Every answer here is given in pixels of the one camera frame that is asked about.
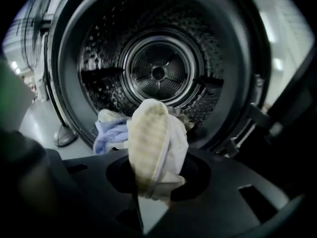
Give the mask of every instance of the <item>fabric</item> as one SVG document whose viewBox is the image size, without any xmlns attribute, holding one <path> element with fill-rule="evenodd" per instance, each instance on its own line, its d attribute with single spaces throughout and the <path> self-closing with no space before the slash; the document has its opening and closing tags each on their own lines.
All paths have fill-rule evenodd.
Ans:
<svg viewBox="0 0 317 238">
<path fill-rule="evenodd" d="M 128 123 L 129 161 L 140 196 L 169 200 L 182 186 L 179 176 L 188 149 L 186 129 L 154 99 L 142 102 Z"/>
<path fill-rule="evenodd" d="M 93 146 L 94 153 L 108 153 L 113 147 L 116 147 L 116 143 L 123 145 L 124 141 L 128 139 L 127 120 L 128 118 L 119 118 L 108 122 L 97 121 L 95 124 L 98 136 Z"/>
<path fill-rule="evenodd" d="M 100 110 L 98 113 L 98 121 L 100 122 L 116 121 L 120 118 L 127 118 L 127 116 L 109 109 Z"/>
<path fill-rule="evenodd" d="M 187 115 L 182 113 L 180 108 L 175 109 L 174 107 L 167 106 L 168 113 L 172 116 L 178 118 L 185 125 L 185 129 L 189 132 L 192 128 L 194 128 L 195 124 L 188 118 Z"/>
</svg>

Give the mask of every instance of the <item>washing machine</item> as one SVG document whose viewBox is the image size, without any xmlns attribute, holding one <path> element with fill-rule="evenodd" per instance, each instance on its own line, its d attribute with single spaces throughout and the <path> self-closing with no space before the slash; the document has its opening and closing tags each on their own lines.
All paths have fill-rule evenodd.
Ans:
<svg viewBox="0 0 317 238">
<path fill-rule="evenodd" d="M 31 27 L 63 124 L 92 146 L 101 109 L 131 116 L 149 98 L 195 124 L 185 162 L 192 172 L 147 235 L 308 232 L 316 126 L 308 0 L 52 1 L 53 13 L 41 11 Z M 75 229 L 144 235 L 127 150 L 63 161 L 22 135 L 8 137 L 25 146 L 17 159 L 34 157 L 22 165 L 48 171 L 61 212 L 44 226 L 66 228 L 70 218 Z"/>
</svg>

